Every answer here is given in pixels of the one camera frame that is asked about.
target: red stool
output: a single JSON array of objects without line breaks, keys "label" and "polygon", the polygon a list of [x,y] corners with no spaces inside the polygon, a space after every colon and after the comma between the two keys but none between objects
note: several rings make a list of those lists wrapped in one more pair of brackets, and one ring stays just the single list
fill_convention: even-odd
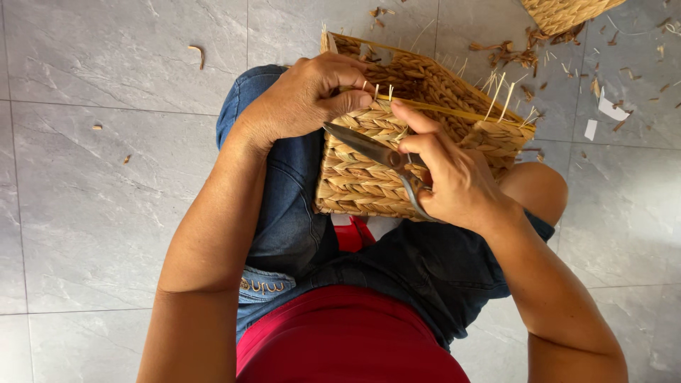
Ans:
[{"label": "red stool", "polygon": [[352,253],[363,247],[376,243],[374,236],[366,227],[366,224],[357,216],[350,216],[350,224],[347,226],[334,226],[338,237],[338,249]]}]

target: blue jeans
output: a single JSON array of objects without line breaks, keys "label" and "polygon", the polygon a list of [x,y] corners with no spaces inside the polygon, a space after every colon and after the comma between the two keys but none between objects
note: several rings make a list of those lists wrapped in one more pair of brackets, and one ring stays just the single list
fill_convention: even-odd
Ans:
[{"label": "blue jeans", "polygon": [[[285,70],[254,67],[236,80],[217,121],[219,148],[238,115]],[[330,216],[312,209],[322,132],[277,140],[268,155],[263,201],[241,280],[237,341],[283,303],[314,288],[346,284],[411,305],[449,350],[454,338],[466,337],[466,327],[490,299],[510,295],[494,254],[470,230],[406,219],[375,245],[354,254],[339,251]],[[548,241],[553,227],[527,211],[526,216]]]}]

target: red shirt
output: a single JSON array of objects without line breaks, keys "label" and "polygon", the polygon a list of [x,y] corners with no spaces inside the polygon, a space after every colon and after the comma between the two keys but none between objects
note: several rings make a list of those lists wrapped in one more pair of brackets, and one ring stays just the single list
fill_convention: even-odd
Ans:
[{"label": "red shirt", "polygon": [[278,307],[236,346],[237,382],[469,382],[408,305],[328,286]]}]

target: metal scissors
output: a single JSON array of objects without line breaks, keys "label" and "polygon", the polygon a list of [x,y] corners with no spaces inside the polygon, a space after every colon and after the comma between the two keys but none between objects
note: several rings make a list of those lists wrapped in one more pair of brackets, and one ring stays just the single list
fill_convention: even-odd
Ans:
[{"label": "metal scissors", "polygon": [[381,165],[385,165],[388,168],[394,170],[402,184],[404,184],[407,190],[407,195],[411,204],[414,206],[416,213],[421,215],[424,219],[433,222],[440,222],[441,224],[446,224],[446,222],[441,221],[437,218],[433,218],[426,213],[421,204],[419,204],[416,196],[419,190],[432,190],[431,186],[425,184],[423,181],[418,179],[414,174],[405,169],[407,164],[417,164],[426,167],[426,163],[423,162],[421,156],[417,153],[399,153],[387,146],[381,144],[379,141],[374,140],[371,137],[365,136],[359,132],[355,132],[347,127],[339,126],[333,123],[325,122],[324,129],[329,132],[332,136],[338,138],[342,143],[360,152]]}]

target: basket wall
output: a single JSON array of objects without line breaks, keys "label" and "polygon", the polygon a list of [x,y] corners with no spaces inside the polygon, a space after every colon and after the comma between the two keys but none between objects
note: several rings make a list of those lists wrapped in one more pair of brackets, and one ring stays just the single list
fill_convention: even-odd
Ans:
[{"label": "basket wall", "polygon": [[626,0],[521,0],[547,35],[565,32]]},{"label": "basket wall", "polygon": [[[357,59],[363,40],[329,34],[334,38],[338,53]],[[328,44],[322,44],[322,51]],[[436,61],[411,52],[391,48],[394,57],[389,65],[369,63],[366,79],[379,90],[394,86],[393,97],[410,99],[425,104],[463,110],[474,114],[487,113],[492,100],[443,68]],[[497,121],[503,106],[495,103],[490,121]],[[482,151],[495,178],[513,166],[518,151],[534,136],[535,127],[482,123],[425,110],[430,118],[442,123],[447,134],[462,147]],[[517,115],[507,112],[505,119],[522,123]],[[346,114],[333,123],[349,127],[396,149],[399,141],[411,130],[397,119],[387,100],[378,99],[369,108]],[[321,213],[365,216],[402,217],[417,219],[398,175],[357,153],[335,137],[325,134],[326,143],[321,161],[321,172],[315,198]],[[420,177],[421,169],[408,167]]]}]

